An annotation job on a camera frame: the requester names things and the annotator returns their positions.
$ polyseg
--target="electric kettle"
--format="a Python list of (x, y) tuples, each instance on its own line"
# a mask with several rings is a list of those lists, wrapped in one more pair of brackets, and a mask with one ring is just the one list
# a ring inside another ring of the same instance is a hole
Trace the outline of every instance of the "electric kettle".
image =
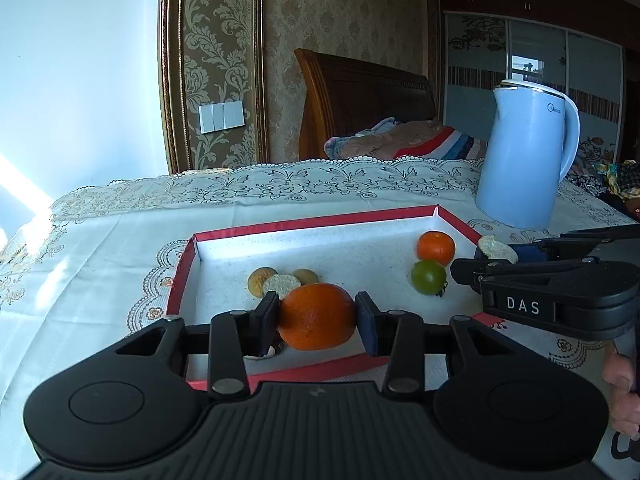
[(494, 95), (476, 205), (509, 226), (545, 229), (578, 150), (578, 108), (562, 92), (528, 81), (505, 79)]

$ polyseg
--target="orange fruit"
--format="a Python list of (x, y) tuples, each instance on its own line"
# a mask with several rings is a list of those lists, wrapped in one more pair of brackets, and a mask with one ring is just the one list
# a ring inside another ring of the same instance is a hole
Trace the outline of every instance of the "orange fruit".
[(428, 231), (418, 239), (416, 252), (421, 260), (436, 260), (446, 267), (456, 255), (456, 243), (446, 233)]
[(297, 350), (324, 350), (348, 341), (356, 328), (356, 306), (331, 283), (299, 286), (280, 300), (278, 331)]

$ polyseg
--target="white switch panel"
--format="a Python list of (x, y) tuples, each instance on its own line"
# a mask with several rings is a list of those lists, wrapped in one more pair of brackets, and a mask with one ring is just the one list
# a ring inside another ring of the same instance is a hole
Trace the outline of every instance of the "white switch panel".
[(203, 134), (244, 126), (242, 101), (200, 105), (200, 131)]

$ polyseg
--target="person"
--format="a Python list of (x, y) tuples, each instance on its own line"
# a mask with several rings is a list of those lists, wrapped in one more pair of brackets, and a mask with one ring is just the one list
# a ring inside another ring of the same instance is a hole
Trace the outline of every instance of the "person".
[(632, 392), (636, 378), (631, 361), (619, 355), (612, 342), (607, 343), (602, 377), (610, 384), (609, 413), (613, 429), (640, 440), (640, 397)]

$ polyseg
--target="white lace tablecloth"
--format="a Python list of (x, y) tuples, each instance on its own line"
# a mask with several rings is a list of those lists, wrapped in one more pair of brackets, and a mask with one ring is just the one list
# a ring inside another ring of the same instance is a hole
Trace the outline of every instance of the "white lace tablecloth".
[[(60, 198), (50, 218), (23, 227), (0, 254), (0, 479), (14, 480), (37, 463), (22, 424), (29, 393), (161, 317), (175, 264), (196, 232), (435, 203), (509, 243), (632, 223), (565, 181), (548, 230), (508, 227), (475, 206), (480, 167), (481, 161), (411, 157), (308, 160), (113, 182)], [(603, 344), (510, 322), (494, 328), (605, 391)], [(609, 431), (596, 462), (617, 479), (637, 478), (640, 465), (612, 459), (610, 438)]]

